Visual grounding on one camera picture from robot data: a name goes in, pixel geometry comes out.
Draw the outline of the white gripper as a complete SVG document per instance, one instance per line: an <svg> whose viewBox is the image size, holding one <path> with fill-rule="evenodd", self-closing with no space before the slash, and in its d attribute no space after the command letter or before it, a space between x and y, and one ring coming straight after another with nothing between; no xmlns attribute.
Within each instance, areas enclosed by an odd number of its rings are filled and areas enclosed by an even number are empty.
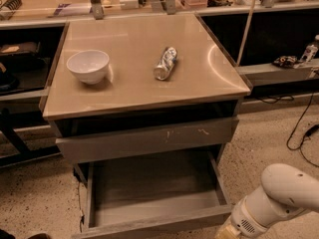
<svg viewBox="0 0 319 239"><path fill-rule="evenodd" d="M257 238L267 231L249 213L246 199L247 197L242 198L234 206L230 220L227 219L218 228L214 239L240 239L240 234L247 238Z"/></svg>

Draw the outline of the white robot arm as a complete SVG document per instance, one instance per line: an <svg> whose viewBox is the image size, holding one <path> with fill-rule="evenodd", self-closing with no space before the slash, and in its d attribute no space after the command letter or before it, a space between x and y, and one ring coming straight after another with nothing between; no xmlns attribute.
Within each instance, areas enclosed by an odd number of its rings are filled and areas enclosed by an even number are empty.
<svg viewBox="0 0 319 239"><path fill-rule="evenodd" d="M274 224L319 211L319 181L284 163L267 166L260 185L236 203L214 239L256 239Z"/></svg>

